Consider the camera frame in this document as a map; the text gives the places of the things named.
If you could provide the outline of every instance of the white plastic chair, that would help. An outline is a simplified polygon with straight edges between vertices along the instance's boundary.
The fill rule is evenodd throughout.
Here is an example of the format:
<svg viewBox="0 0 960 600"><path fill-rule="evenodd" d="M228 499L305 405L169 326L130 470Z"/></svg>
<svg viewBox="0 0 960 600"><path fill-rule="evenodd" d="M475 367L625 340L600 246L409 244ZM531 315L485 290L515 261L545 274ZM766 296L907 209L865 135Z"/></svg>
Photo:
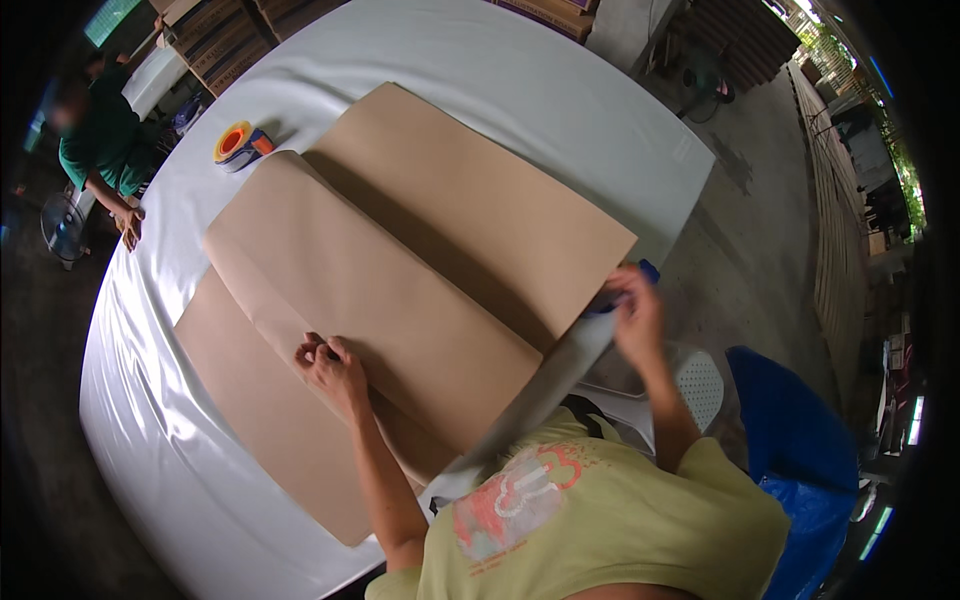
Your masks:
<svg viewBox="0 0 960 600"><path fill-rule="evenodd" d="M667 346L674 381L684 397L690 415L703 433L716 418L723 404L723 377L713 358L704 350L670 342ZM639 396L629 396L581 382L574 386L571 393L589 399L608 419L635 429L649 447L649 454L655 453L654 424L646 392Z"/></svg>

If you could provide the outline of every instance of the hand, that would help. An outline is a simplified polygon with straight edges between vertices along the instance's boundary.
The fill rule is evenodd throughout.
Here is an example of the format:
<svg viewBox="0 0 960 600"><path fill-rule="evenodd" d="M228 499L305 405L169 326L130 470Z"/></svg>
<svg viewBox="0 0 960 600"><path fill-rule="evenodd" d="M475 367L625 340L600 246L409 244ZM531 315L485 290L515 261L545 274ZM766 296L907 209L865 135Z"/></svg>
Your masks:
<svg viewBox="0 0 960 600"><path fill-rule="evenodd" d="M641 377L666 365L663 307L657 290L637 267L621 267L607 277L608 289L622 292L616 307L616 347Z"/></svg>
<svg viewBox="0 0 960 600"><path fill-rule="evenodd" d="M140 241L140 222L143 221L145 216L146 213L143 212L143 208L130 208L121 216L120 230L122 232L120 239L127 248L127 252L133 252L136 243Z"/></svg>
<svg viewBox="0 0 960 600"><path fill-rule="evenodd" d="M338 358L331 358L331 352ZM294 353L294 364L348 420L356 422L370 409L367 376L360 359L344 348L340 338L330 337L324 343L316 333L304 333L303 344Z"/></svg>

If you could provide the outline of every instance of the woman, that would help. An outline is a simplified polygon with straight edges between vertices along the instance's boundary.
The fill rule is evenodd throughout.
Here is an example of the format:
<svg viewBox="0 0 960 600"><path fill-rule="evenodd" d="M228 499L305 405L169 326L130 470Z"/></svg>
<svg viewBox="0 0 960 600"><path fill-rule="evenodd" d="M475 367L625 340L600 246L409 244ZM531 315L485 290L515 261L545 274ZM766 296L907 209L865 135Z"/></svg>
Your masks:
<svg viewBox="0 0 960 600"><path fill-rule="evenodd" d="M338 338L307 336L295 362L352 424L367 510L387 557L368 599L762 595L790 521L715 440L701 438L663 355L653 286L635 268L617 270L608 286L624 299L614 339L646 386L657 464L601 415L561 406L429 527L377 429L359 360Z"/></svg>

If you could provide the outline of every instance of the graphic print on shirt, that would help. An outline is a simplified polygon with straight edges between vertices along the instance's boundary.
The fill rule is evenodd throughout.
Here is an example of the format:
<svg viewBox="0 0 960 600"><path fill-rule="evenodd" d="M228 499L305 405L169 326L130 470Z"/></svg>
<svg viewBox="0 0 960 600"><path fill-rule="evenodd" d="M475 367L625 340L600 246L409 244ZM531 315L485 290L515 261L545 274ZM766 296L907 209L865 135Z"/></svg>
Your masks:
<svg viewBox="0 0 960 600"><path fill-rule="evenodd" d="M568 444L530 446L474 492L453 502L453 531L465 556L481 561L520 542L560 509L580 479Z"/></svg>

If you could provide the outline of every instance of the wooden pallet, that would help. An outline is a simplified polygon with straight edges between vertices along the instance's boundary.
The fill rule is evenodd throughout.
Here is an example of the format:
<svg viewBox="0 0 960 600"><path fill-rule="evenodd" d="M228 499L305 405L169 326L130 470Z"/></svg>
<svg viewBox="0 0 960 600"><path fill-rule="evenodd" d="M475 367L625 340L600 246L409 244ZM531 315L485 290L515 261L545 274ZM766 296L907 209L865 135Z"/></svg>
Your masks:
<svg viewBox="0 0 960 600"><path fill-rule="evenodd" d="M823 100L792 61L789 73L797 93L813 166L819 231L814 308L846 407L853 396L867 297L868 230L864 195Z"/></svg>

